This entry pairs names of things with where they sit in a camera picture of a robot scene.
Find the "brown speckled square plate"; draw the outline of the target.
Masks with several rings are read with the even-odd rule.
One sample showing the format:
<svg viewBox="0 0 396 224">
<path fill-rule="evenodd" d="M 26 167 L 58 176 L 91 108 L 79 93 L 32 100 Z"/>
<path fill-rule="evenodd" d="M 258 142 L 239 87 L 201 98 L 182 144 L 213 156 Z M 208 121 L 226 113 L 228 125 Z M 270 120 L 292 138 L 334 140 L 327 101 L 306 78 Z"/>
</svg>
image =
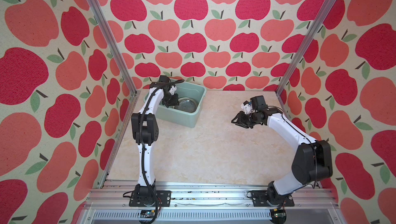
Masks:
<svg viewBox="0 0 396 224">
<path fill-rule="evenodd" d="M 173 108 L 187 113 L 194 113 L 198 108 L 198 103 L 193 98 L 183 97 L 178 99 L 178 105 L 173 106 Z"/>
</svg>

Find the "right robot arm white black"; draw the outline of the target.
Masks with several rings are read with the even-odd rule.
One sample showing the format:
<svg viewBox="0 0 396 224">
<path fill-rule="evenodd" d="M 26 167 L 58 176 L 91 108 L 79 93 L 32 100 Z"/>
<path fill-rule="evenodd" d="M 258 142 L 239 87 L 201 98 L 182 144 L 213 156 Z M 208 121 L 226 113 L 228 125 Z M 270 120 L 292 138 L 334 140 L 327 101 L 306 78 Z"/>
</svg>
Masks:
<svg viewBox="0 0 396 224">
<path fill-rule="evenodd" d="M 331 146 L 327 141 L 306 134 L 280 108 L 268 105 L 263 96 L 244 101 L 241 109 L 232 119 L 233 124 L 245 129 L 267 126 L 287 141 L 295 152 L 291 171 L 268 185 L 267 195 L 272 201 L 333 175 Z"/>
</svg>

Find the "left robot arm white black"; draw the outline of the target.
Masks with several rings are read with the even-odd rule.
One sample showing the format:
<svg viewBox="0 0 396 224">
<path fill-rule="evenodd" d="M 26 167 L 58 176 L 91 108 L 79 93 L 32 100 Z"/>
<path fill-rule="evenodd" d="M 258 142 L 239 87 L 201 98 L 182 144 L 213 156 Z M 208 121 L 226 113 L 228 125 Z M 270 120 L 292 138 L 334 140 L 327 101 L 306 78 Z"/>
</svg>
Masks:
<svg viewBox="0 0 396 224">
<path fill-rule="evenodd" d="M 150 84 L 147 99 L 139 112 L 131 116 L 133 138 L 136 141 L 140 156 L 138 193 L 145 197 L 155 197 L 155 176 L 152 169 L 152 150 L 159 137 L 156 112 L 160 105 L 169 108 L 178 106 L 177 84 L 183 79 L 172 81 L 161 75 L 159 81 Z"/>
</svg>

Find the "mint green plastic bin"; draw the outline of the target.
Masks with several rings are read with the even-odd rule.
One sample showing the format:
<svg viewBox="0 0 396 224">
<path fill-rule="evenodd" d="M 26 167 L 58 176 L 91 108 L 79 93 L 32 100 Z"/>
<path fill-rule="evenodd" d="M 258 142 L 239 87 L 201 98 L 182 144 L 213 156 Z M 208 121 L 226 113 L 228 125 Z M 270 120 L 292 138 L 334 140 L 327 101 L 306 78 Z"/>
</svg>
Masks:
<svg viewBox="0 0 396 224">
<path fill-rule="evenodd" d="M 145 97 L 145 104 L 140 110 L 140 113 L 144 115 L 154 114 L 157 119 L 194 128 L 201 113 L 202 102 L 207 89 L 204 86 L 185 82 L 183 80 L 181 80 L 180 84 L 177 84 L 176 87 L 177 90 L 175 93 L 178 94 L 179 98 L 189 97 L 197 101 L 198 108 L 194 113 L 176 110 L 173 106 L 167 108 L 161 103 L 150 103 L 150 91 Z"/>
</svg>

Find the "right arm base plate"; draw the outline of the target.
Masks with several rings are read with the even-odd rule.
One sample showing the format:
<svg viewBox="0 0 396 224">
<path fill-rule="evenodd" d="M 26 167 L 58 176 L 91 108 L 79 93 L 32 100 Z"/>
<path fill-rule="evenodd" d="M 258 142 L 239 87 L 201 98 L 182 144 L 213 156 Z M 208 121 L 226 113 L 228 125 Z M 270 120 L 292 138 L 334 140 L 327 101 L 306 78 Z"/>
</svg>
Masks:
<svg viewBox="0 0 396 224">
<path fill-rule="evenodd" d="M 291 194 L 279 196 L 276 193 L 267 191 L 248 191 L 246 196 L 252 200 L 255 207 L 293 207 L 295 206 Z"/>
</svg>

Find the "aluminium front rail frame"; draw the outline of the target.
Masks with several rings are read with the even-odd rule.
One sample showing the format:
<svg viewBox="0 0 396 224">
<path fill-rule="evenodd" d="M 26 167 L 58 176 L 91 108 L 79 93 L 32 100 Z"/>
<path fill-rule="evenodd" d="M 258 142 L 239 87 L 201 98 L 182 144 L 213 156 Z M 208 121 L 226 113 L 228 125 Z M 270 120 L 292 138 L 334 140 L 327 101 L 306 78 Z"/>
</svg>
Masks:
<svg viewBox="0 0 396 224">
<path fill-rule="evenodd" d="M 135 181 L 107 180 L 92 190 L 77 219 L 79 224 L 139 224 L 147 220 L 144 206 L 130 206 Z M 280 206 L 263 198 L 262 185 L 158 182 L 167 191 L 158 224 L 344 224 L 331 190 L 305 187 Z"/>
</svg>

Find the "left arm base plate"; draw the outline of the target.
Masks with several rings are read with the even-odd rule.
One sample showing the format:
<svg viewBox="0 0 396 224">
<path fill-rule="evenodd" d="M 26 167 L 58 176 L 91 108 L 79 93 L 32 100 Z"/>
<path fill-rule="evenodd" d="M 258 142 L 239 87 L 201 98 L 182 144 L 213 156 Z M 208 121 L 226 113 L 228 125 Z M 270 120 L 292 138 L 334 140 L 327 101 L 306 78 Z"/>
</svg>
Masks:
<svg viewBox="0 0 396 224">
<path fill-rule="evenodd" d="M 169 207 L 171 201 L 171 191 L 156 191 L 158 207 Z M 155 207 L 156 201 L 150 191 L 145 189 L 133 192 L 129 206 L 131 207 Z"/>
</svg>

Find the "left aluminium corner post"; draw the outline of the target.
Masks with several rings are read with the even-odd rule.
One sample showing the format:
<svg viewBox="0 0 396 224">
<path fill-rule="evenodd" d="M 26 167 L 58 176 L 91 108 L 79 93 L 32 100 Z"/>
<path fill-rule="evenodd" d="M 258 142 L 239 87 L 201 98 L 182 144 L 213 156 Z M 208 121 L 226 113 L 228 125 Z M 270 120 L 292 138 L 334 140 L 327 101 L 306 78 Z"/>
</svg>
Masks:
<svg viewBox="0 0 396 224">
<path fill-rule="evenodd" d="M 118 48 L 112 30 L 102 12 L 102 8 L 100 6 L 99 1 L 87 0 L 87 2 L 93 12 L 94 17 L 96 18 L 96 21 L 98 22 L 98 25 L 101 29 L 104 39 L 110 49 L 110 52 L 113 55 L 113 58 L 115 59 L 115 62 L 120 70 L 120 73 L 122 74 L 124 81 L 126 82 L 126 85 L 131 92 L 131 96 L 136 98 L 136 96 L 138 95 L 138 90 L 136 89 L 132 77 L 129 74 L 125 60 Z"/>
</svg>

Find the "aluminium corner post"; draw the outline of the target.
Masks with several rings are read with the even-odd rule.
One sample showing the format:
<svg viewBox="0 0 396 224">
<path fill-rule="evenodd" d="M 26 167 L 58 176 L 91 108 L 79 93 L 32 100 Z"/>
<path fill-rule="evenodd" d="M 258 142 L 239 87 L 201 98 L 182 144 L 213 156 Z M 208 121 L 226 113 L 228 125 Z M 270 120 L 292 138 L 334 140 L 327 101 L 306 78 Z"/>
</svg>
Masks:
<svg viewBox="0 0 396 224">
<path fill-rule="evenodd" d="M 288 69 L 286 70 L 284 76 L 282 77 L 277 89 L 276 89 L 276 96 L 280 99 L 280 95 L 285 89 L 287 83 L 289 82 L 293 72 L 297 68 L 299 61 L 302 59 L 303 55 L 307 51 L 308 47 L 310 46 L 311 42 L 313 41 L 316 33 L 322 27 L 324 20 L 330 13 L 332 7 L 336 3 L 337 0 L 324 0 L 321 8 L 318 11 L 317 16 L 312 22 L 312 25 L 309 27 L 307 34 L 305 35 L 298 51 L 292 57 L 291 62 L 289 64 Z"/>
<path fill-rule="evenodd" d="M 115 62 L 120 70 L 120 73 L 122 74 L 124 81 L 126 82 L 126 85 L 131 92 L 131 96 L 136 98 L 136 96 L 138 95 L 138 90 L 136 89 L 132 77 L 129 74 L 125 60 L 118 48 L 112 30 L 102 12 L 102 8 L 100 6 L 99 1 L 87 0 L 87 2 L 93 12 L 94 17 L 96 18 L 96 21 L 98 22 L 98 25 L 101 29 L 104 39 L 110 49 L 110 52 L 113 55 L 113 58 L 115 59 Z"/>
</svg>

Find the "right aluminium corner post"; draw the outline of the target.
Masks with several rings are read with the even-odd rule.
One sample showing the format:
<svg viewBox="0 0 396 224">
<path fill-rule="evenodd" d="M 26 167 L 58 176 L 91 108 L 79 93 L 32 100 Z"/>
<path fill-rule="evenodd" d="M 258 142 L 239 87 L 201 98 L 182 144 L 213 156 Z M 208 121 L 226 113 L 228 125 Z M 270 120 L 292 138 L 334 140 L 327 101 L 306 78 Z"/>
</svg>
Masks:
<svg viewBox="0 0 396 224">
<path fill-rule="evenodd" d="M 324 20 L 330 13 L 332 7 L 336 3 L 337 0 L 324 0 L 321 8 L 318 11 L 317 16 L 312 22 L 312 25 L 309 27 L 307 34 L 305 35 L 298 51 L 292 57 L 291 62 L 289 64 L 288 69 L 286 70 L 284 76 L 282 77 L 277 89 L 276 89 L 276 96 L 280 99 L 280 95 L 285 89 L 287 83 L 289 82 L 293 72 L 297 68 L 299 61 L 302 59 L 303 55 L 307 51 L 308 47 L 310 46 L 311 42 L 313 41 L 316 33 L 322 27 Z"/>
</svg>

